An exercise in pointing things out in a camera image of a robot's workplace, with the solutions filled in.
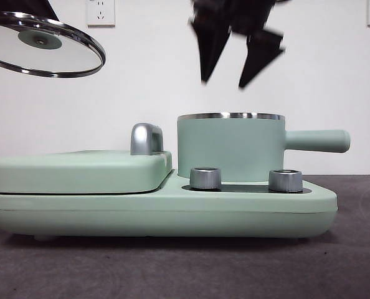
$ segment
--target table surface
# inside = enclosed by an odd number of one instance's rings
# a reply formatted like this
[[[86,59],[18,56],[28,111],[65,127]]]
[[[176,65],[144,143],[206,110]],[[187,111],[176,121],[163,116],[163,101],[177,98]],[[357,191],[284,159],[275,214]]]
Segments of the table surface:
[[[305,176],[338,194],[311,239],[61,237],[0,230],[0,299],[370,298],[370,176]]]

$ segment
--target stainless steel rim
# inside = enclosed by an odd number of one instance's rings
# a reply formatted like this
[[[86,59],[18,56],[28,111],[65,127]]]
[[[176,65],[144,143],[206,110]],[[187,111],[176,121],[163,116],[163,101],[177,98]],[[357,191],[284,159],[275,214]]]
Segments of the stainless steel rim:
[[[0,26],[10,27],[12,29],[26,28],[67,37],[74,40],[75,42],[84,45],[85,47],[88,47],[101,60],[101,64],[98,67],[78,72],[48,72],[45,70],[28,69],[0,60],[0,67],[3,67],[5,69],[13,70],[15,72],[23,74],[49,78],[79,78],[94,74],[105,65],[105,51],[103,47],[93,37],[59,21],[39,16],[33,16],[31,14],[24,14],[23,12],[2,12],[0,13]]]
[[[218,112],[181,115],[178,120],[203,120],[208,118],[255,118],[261,120],[285,120],[283,115],[256,112]]]

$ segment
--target silver knob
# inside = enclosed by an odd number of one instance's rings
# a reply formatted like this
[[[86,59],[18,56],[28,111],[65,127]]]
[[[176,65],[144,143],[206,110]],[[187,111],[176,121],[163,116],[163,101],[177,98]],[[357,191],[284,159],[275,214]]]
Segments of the silver knob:
[[[218,168],[198,167],[191,169],[189,180],[191,188],[211,190],[221,188],[221,170]]]
[[[270,190],[278,192],[301,192],[303,190],[303,175],[297,170],[270,171],[268,187]]]

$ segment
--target glass lid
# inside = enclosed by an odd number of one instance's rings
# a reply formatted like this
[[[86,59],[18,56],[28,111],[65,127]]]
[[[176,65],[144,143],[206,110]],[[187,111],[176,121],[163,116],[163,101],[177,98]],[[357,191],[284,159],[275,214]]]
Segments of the glass lid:
[[[29,75],[76,78],[98,72],[103,47],[88,34],[59,21],[0,13],[0,67]]]

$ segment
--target mint green appliance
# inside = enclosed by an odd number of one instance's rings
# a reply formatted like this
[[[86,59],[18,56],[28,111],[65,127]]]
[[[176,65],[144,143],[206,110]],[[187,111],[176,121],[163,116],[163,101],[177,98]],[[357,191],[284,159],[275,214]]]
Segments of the mint green appliance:
[[[198,128],[193,131],[194,138],[199,138],[197,148],[206,159],[192,165],[182,161],[178,172],[172,169],[171,153],[163,149],[161,129],[140,123],[133,128],[129,151],[0,159],[0,228],[39,240],[60,235],[299,238],[327,231],[337,211],[336,194],[302,181],[297,171],[282,171],[283,151],[292,145],[301,150],[344,152],[349,147],[348,134],[322,131],[292,136],[284,132],[282,116],[214,114],[211,119],[221,121],[214,125],[217,130],[229,130],[225,127],[232,126],[232,120],[237,128],[248,128],[235,132],[237,139],[231,136],[230,140],[236,140],[232,145],[236,153],[241,153],[241,147],[251,155],[246,160],[239,155],[242,161],[231,158],[230,162],[257,161],[254,155],[262,143],[251,143],[244,134],[262,130],[261,138],[269,135],[270,142],[277,144],[275,150],[267,150],[264,161],[271,155],[275,163],[261,164],[251,173],[241,168],[239,174],[222,160],[226,158],[219,156],[220,150],[211,148],[210,136],[202,138],[205,125],[183,126],[185,118],[195,118],[181,116],[179,159],[192,160],[190,147],[184,143],[191,138],[191,128]],[[244,120],[242,126],[238,126],[239,120]],[[198,154],[192,161],[199,159]]]

